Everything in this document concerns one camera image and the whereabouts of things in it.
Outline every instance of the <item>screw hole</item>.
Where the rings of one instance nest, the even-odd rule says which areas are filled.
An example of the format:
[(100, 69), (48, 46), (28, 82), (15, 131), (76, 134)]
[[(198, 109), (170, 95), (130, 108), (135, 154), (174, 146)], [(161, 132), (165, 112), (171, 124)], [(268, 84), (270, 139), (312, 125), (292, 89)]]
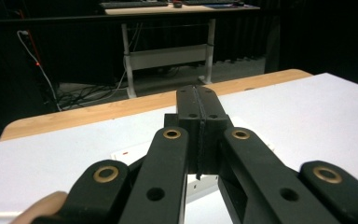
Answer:
[(179, 131), (176, 131), (174, 129), (170, 129), (170, 130), (165, 131), (163, 135), (166, 138), (175, 139), (175, 138), (180, 137), (181, 134), (180, 134)]
[(250, 137), (250, 134), (248, 134), (247, 132), (238, 130), (232, 132), (232, 135), (238, 139), (247, 139)]
[(281, 196), (289, 202), (296, 202), (298, 201), (298, 194), (292, 189), (281, 189), (280, 190)]
[(165, 196), (165, 192), (160, 188), (152, 188), (146, 193), (147, 199), (153, 202), (159, 201)]

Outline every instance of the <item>desk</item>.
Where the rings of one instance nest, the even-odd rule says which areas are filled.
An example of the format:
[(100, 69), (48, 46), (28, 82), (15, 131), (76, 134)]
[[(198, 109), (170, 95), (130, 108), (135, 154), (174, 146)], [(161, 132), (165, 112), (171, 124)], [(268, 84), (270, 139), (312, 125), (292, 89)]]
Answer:
[[(232, 86), (223, 83), (219, 87), (216, 83), (208, 87), (215, 86), (214, 90), (231, 118), (243, 119), (249, 126), (234, 123), (251, 126), (260, 136), (266, 137), (274, 145), (274, 153), (288, 167), (298, 170), (305, 161), (327, 161), (358, 178), (358, 85), (328, 74), (310, 76), (298, 70), (253, 78), (268, 85), (271, 76), (285, 77), (291, 73), (302, 75), (297, 76), (297, 80), (251, 91), (245, 91), (255, 87), (251, 81), (244, 85), (233, 80), (229, 81)], [(234, 93), (224, 94), (225, 90)], [(172, 101), (166, 102), (173, 105), (174, 94), (171, 94)], [(0, 142), (0, 211), (20, 211), (53, 190), (69, 190), (90, 164), (106, 160), (111, 153), (123, 148), (150, 141), (155, 131), (163, 126), (163, 115), (174, 112), (175, 108), (140, 109), (147, 112), (136, 114), (136, 107), (149, 103), (147, 99), (150, 98), (143, 98), (124, 101), (142, 104), (132, 107), (130, 117), (111, 119), (115, 113), (112, 107), (107, 107), (99, 111), (101, 113), (91, 110), (96, 116), (101, 114), (105, 118), (103, 121), (77, 126), (70, 122), (68, 114), (61, 117), (66, 113), (62, 112), (50, 118), (67, 119), (66, 125), (72, 128)], [(194, 204), (199, 205), (192, 206), (191, 203), (192, 209), (186, 214), (204, 220), (208, 218), (213, 223), (227, 223), (214, 219), (224, 211), (221, 203), (220, 207), (210, 209), (210, 206), (218, 205), (214, 196), (211, 201), (207, 200), (207, 204), (199, 204), (205, 197), (196, 200)]]
[[(265, 87), (303, 77), (311, 74), (291, 69), (276, 73), (245, 77), (207, 85), (217, 95)], [(116, 119), (139, 114), (150, 110), (176, 105), (175, 91), (133, 98), (104, 105), (95, 105), (75, 110), (52, 113), (28, 119), (19, 119), (6, 126), (0, 141), (30, 136), (33, 134), (53, 132), (65, 128), (89, 124), (107, 119)]]
[[(238, 11), (245, 9), (259, 9), (259, 7), (233, 7), (219, 8), (220, 11)], [(181, 8), (173, 7), (170, 3), (167, 7), (140, 7), (140, 8), (122, 8), (107, 9), (107, 15), (145, 15), (145, 14), (186, 14), (197, 12), (216, 11), (206, 6), (182, 6)], [(127, 33), (127, 23), (121, 24), (121, 32), (123, 34), (125, 69), (127, 73), (128, 88), (127, 94), (129, 98), (136, 97), (135, 88), (133, 86), (132, 70), (158, 67), (170, 64), (191, 63), (205, 60), (206, 76), (199, 77), (204, 84), (211, 84), (212, 64), (213, 64), (213, 42), (215, 19), (209, 19), (208, 23), (208, 39), (206, 44), (196, 46), (186, 46), (171, 49), (153, 49), (145, 51), (131, 52), (129, 48), (129, 40)]]

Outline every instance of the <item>floor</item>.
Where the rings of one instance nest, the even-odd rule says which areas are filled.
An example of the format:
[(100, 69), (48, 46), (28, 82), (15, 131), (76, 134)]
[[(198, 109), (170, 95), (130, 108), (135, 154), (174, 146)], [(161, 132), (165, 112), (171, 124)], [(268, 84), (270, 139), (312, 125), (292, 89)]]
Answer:
[[(242, 59), (232, 63), (217, 62), (213, 65), (212, 82), (221, 82), (240, 77), (264, 74), (265, 58)], [(138, 97), (165, 91), (175, 91), (186, 85), (202, 85), (198, 80), (206, 68), (203, 65), (180, 66), (167, 69), (154, 69), (134, 74), (134, 86)], [(128, 99), (125, 80), (119, 87), (91, 86), (62, 83), (58, 89), (58, 99), (62, 110), (84, 106), (105, 104)]]

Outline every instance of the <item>black linkage arm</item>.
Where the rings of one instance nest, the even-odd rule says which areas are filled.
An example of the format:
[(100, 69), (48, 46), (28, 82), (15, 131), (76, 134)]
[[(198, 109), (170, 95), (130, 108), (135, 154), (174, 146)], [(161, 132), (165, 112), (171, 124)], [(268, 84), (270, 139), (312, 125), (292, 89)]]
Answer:
[(254, 132), (233, 127), (213, 91), (195, 86), (177, 92), (177, 113), (145, 157), (91, 165), (62, 209), (33, 223), (183, 223), (187, 174), (219, 175), (233, 223), (358, 223), (358, 180), (323, 161), (287, 168)]

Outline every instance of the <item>white cable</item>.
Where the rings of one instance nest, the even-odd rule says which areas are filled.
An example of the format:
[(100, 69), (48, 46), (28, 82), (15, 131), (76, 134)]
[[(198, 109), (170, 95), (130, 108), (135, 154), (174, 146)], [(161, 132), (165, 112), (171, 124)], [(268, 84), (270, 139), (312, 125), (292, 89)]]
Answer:
[(138, 32), (138, 34), (136, 36), (136, 41), (135, 41), (135, 44), (133, 45), (133, 50), (132, 51), (135, 51), (136, 47), (138, 46), (138, 40), (139, 40), (139, 36), (141, 35), (143, 25), (144, 25), (144, 23), (141, 22), (141, 26), (139, 27), (139, 32)]
[(30, 50), (28, 50), (28, 47), (25, 45), (25, 43), (22, 41), (21, 39), (21, 36), (20, 34), (24, 34), (24, 35), (27, 35), (28, 32), (24, 32), (24, 31), (17, 31), (17, 36), (19, 37), (19, 40), (20, 42), (22, 43), (22, 45), (25, 47), (25, 49), (27, 50), (28, 54), (34, 59), (34, 61), (38, 64), (39, 68), (40, 68), (40, 71), (42, 71), (42, 74), (43, 76), (45, 77), (46, 81), (48, 82), (48, 85), (51, 89), (51, 92), (53, 94), (53, 98), (54, 98), (54, 101), (55, 101), (55, 105), (57, 106), (57, 108), (62, 111), (62, 109), (60, 108), (60, 106), (57, 104), (57, 96), (55, 94), (55, 91), (53, 89), (53, 86), (51, 85), (51, 82), (50, 82), (50, 79), (48, 79), (48, 76), (46, 75), (45, 71), (43, 70), (42, 68), (42, 65), (39, 63), (39, 61), (36, 59), (36, 57), (31, 53)]

